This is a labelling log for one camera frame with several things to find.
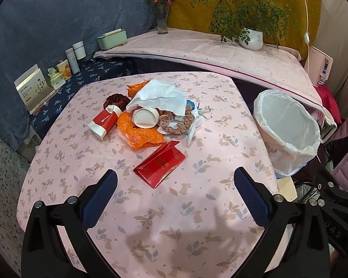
green box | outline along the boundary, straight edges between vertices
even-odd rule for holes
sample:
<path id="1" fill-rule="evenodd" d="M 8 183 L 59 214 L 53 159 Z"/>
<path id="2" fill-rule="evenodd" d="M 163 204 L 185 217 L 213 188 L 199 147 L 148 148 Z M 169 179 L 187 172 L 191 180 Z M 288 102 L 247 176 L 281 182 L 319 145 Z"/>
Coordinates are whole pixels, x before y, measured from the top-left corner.
<path id="1" fill-rule="evenodd" d="M 127 42 L 125 29 L 117 29 L 103 34 L 97 38 L 99 48 L 103 50 L 111 49 Z"/>

blue grip pad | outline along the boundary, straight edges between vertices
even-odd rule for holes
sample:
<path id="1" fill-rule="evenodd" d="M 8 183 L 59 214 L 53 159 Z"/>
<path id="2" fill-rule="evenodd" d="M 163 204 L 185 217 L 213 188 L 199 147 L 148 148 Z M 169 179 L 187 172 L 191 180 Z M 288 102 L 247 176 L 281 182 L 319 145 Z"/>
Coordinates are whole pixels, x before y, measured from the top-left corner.
<path id="1" fill-rule="evenodd" d="M 117 188 L 117 174 L 114 171 L 106 173 L 107 177 L 101 183 L 99 188 L 85 204 L 82 210 L 82 227 L 84 230 L 94 227 L 97 224 L 103 210 L 110 201 Z"/>
<path id="2" fill-rule="evenodd" d="M 249 212 L 253 216 L 256 224 L 266 229 L 270 223 L 269 206 L 253 185 L 251 178 L 248 177 L 247 173 L 244 172 L 240 167 L 235 170 L 233 178 L 235 186 L 249 209 Z"/>

blue cloth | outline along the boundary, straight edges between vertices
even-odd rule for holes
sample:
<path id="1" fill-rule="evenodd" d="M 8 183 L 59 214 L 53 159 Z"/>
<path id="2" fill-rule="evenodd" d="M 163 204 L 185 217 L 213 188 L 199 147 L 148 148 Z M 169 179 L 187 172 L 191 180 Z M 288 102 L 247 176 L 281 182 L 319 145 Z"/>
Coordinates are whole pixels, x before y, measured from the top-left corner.
<path id="1" fill-rule="evenodd" d="M 34 64 L 44 75 L 84 41 L 87 55 L 97 37 L 117 28 L 128 37 L 156 26 L 144 0 L 4 0 L 0 5 L 0 137 L 17 150 L 29 131 L 29 115 L 14 81 Z"/>
<path id="2" fill-rule="evenodd" d="M 85 69 L 74 74 L 58 89 L 58 92 L 30 120 L 41 139 L 44 139 L 59 114 L 73 96 L 86 84 L 95 81 L 113 79 L 121 76 L 135 75 L 135 66 L 130 58 L 111 58 L 109 60 L 92 60 Z"/>

brown scrunchie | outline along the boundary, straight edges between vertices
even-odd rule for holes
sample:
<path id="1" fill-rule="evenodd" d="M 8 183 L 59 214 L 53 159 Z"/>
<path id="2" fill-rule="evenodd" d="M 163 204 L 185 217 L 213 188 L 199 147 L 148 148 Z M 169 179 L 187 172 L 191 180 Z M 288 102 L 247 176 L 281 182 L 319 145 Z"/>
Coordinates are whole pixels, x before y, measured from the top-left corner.
<path id="1" fill-rule="evenodd" d="M 186 106 L 186 112 L 184 114 L 184 122 L 178 122 L 176 129 L 169 126 L 171 112 L 165 111 L 164 114 L 158 118 L 159 126 L 161 126 L 161 128 L 165 132 L 168 132 L 169 134 L 180 135 L 184 133 L 186 130 L 188 130 L 191 124 L 193 123 L 193 121 L 195 120 L 195 117 L 192 115 L 191 111 L 192 111 L 192 106 L 188 104 Z"/>
<path id="2" fill-rule="evenodd" d="M 113 94 L 107 97 L 106 102 L 103 104 L 103 108 L 110 105 L 115 105 L 123 112 L 126 110 L 126 106 L 130 102 L 130 99 L 122 94 Z"/>

red cushion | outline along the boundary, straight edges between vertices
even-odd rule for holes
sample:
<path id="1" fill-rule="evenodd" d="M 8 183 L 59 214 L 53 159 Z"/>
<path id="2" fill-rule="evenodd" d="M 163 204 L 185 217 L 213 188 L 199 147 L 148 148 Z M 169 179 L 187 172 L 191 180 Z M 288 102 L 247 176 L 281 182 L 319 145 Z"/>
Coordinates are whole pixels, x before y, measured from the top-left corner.
<path id="1" fill-rule="evenodd" d="M 338 124 L 342 124 L 338 104 L 329 88 L 326 85 L 319 85 L 318 87 L 315 87 L 315 89 L 322 99 L 322 105 L 330 112 L 334 121 Z"/>

